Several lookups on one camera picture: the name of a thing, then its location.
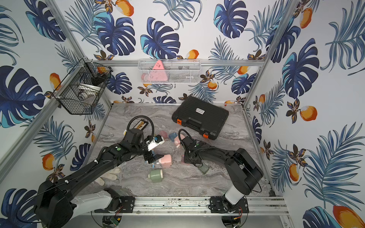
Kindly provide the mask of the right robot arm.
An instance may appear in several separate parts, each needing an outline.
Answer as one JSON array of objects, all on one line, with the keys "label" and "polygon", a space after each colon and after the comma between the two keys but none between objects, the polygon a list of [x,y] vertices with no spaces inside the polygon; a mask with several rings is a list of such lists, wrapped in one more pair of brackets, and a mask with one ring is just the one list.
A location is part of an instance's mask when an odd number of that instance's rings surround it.
[{"label": "right robot arm", "polygon": [[185,150],[184,162],[199,166],[203,161],[210,161],[225,167],[232,186],[224,198],[231,205],[250,195],[264,176],[262,169],[243,148],[223,150],[190,137],[184,138],[181,145]]}]

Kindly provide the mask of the green transparent tray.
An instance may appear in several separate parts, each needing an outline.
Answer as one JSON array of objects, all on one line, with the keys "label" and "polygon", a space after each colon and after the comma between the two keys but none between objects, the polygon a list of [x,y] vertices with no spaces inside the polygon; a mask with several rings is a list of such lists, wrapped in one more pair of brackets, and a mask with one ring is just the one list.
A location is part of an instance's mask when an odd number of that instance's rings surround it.
[{"label": "green transparent tray", "polygon": [[198,167],[198,169],[201,171],[201,173],[203,175],[205,175],[209,171],[209,169],[210,169],[210,167],[208,165],[206,165],[205,163],[201,163],[197,167]]}]

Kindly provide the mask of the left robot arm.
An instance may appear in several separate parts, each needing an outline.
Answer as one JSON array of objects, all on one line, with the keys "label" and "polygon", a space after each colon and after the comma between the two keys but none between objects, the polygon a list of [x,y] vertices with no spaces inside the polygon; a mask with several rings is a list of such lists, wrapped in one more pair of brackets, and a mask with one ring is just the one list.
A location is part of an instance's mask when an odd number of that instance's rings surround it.
[{"label": "left robot arm", "polygon": [[63,227],[76,214],[74,198],[85,187],[137,156],[143,156],[149,163],[159,160],[162,156],[153,155],[152,150],[163,143],[161,135],[144,138],[142,130],[127,130],[121,142],[104,147],[93,162],[56,182],[44,181],[35,197],[36,216],[47,228]]}]

